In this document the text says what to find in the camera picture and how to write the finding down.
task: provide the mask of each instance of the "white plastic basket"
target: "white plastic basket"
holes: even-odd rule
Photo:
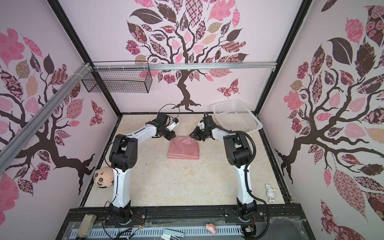
[[[218,123],[227,130],[255,132],[262,123],[239,99],[229,99],[211,106]]]

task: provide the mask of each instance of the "white bunny figurine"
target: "white bunny figurine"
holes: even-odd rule
[[[276,190],[271,188],[271,185],[269,185],[269,184],[266,184],[265,188],[267,190],[266,195],[267,195],[267,197],[269,197],[269,202],[275,203],[276,202],[276,200],[275,200],[275,191]]]

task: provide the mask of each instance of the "butterfly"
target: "butterfly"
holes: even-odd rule
[[[93,108],[93,111],[95,112],[95,115],[93,115],[93,117],[91,118],[89,126],[102,123],[103,119],[100,115],[102,115],[103,111],[105,111],[101,107],[98,107],[93,100],[92,100],[92,108]]]
[[[238,83],[238,78],[235,79],[232,83],[231,83],[231,86],[229,88],[218,88],[217,90],[221,93],[224,93],[224,96],[226,96],[228,99],[229,99],[229,96],[232,95],[232,93],[238,93],[239,92],[239,88],[238,86],[239,83]]]

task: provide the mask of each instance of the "aluminum rail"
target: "aluminum rail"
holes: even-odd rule
[[[21,131],[2,149],[0,152],[0,173],[5,171],[11,161],[19,154],[54,110],[62,103],[65,97],[68,96],[69,92],[82,80],[82,76],[88,73],[89,63],[83,63]]]
[[[97,65],[94,62],[94,69],[129,69],[143,68],[143,65],[116,65],[116,62],[103,62]],[[150,70],[189,70],[189,69],[235,69],[235,68],[275,68],[276,62],[242,62],[242,63],[181,63],[181,64],[150,64]]]

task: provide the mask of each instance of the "stuffed doll head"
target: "stuffed doll head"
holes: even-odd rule
[[[102,167],[93,174],[93,181],[100,188],[110,187],[113,183],[114,176],[111,167]]]

